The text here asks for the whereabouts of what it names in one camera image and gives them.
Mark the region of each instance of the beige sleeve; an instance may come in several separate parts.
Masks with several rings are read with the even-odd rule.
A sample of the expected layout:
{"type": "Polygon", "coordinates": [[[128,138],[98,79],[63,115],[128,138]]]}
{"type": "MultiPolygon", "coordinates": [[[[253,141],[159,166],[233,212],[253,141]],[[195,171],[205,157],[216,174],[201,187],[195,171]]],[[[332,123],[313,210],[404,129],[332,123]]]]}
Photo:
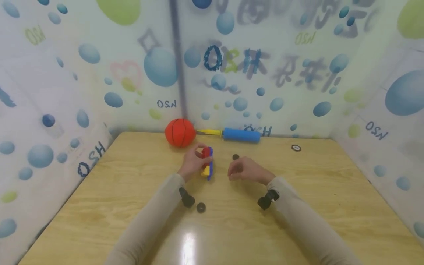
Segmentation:
{"type": "Polygon", "coordinates": [[[179,188],[183,186],[184,180],[180,175],[170,175],[121,235],[104,265],[140,264],[181,201],[179,188]]]}
{"type": "Polygon", "coordinates": [[[360,265],[355,254],[340,236],[282,178],[274,178],[268,190],[276,190],[280,198],[275,206],[298,239],[319,259],[322,265],[360,265]]]}

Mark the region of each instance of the finger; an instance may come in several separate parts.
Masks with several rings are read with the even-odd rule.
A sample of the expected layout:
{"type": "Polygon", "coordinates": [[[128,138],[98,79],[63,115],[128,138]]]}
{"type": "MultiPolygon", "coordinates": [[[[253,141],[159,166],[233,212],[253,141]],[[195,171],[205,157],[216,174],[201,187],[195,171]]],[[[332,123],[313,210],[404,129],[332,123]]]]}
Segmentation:
{"type": "Polygon", "coordinates": [[[228,177],[228,179],[229,179],[230,181],[238,180],[238,179],[241,179],[241,178],[242,178],[242,174],[241,174],[241,173],[234,173],[234,174],[231,174],[231,175],[228,177]]]}
{"type": "Polygon", "coordinates": [[[197,142],[194,144],[194,146],[191,149],[196,150],[197,148],[206,148],[206,147],[208,147],[206,144],[202,142],[197,142]]]}
{"type": "Polygon", "coordinates": [[[212,156],[208,156],[208,157],[205,157],[205,158],[202,159],[202,163],[203,164],[208,164],[208,163],[210,163],[212,161],[213,161],[213,157],[212,156]]]}
{"type": "Polygon", "coordinates": [[[239,168],[243,167],[243,160],[237,159],[230,163],[230,166],[228,167],[227,175],[230,176],[232,173],[236,173],[239,171],[239,168]]]}
{"type": "Polygon", "coordinates": [[[195,151],[195,153],[196,153],[196,156],[197,156],[198,158],[203,158],[202,153],[200,153],[200,152],[198,152],[198,151],[195,151]]]}

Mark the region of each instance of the yellow lego brick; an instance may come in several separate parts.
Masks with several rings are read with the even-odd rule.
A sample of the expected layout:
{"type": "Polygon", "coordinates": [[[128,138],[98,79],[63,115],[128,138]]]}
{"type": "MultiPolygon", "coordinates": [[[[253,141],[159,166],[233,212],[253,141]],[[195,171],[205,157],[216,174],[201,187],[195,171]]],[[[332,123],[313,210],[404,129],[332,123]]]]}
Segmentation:
{"type": "Polygon", "coordinates": [[[209,166],[206,166],[205,169],[202,171],[201,176],[207,177],[210,174],[209,166]]]}

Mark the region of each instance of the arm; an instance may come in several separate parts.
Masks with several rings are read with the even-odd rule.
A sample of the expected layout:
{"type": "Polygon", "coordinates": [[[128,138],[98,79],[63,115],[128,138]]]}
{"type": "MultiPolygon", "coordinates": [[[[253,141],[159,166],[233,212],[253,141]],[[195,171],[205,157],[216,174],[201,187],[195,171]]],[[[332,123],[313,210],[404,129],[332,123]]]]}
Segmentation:
{"type": "Polygon", "coordinates": [[[276,190],[280,195],[275,201],[277,211],[322,265],[361,264],[330,225],[300,199],[282,177],[276,178],[248,157],[233,161],[228,168],[228,177],[229,180],[251,180],[267,186],[268,190],[276,190]]]}
{"type": "Polygon", "coordinates": [[[179,174],[170,175],[119,238],[104,265],[138,265],[181,200],[179,174]]]}
{"type": "Polygon", "coordinates": [[[323,265],[360,265],[361,262],[330,225],[299,198],[294,189],[282,178],[274,178],[267,185],[280,198],[276,209],[283,215],[296,237],[323,265]]]}

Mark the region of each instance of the blue lego brick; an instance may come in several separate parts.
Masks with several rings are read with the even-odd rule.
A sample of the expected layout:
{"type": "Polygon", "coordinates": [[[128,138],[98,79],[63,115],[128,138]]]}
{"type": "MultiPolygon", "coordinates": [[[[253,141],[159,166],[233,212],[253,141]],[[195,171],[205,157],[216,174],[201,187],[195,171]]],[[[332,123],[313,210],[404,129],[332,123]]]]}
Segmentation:
{"type": "MultiPolygon", "coordinates": [[[[211,156],[213,156],[213,149],[212,149],[212,147],[209,147],[209,150],[210,150],[210,155],[211,155],[211,156]]],[[[212,174],[213,174],[213,161],[211,161],[211,162],[209,163],[209,176],[208,176],[208,181],[211,179],[212,174]]]]}

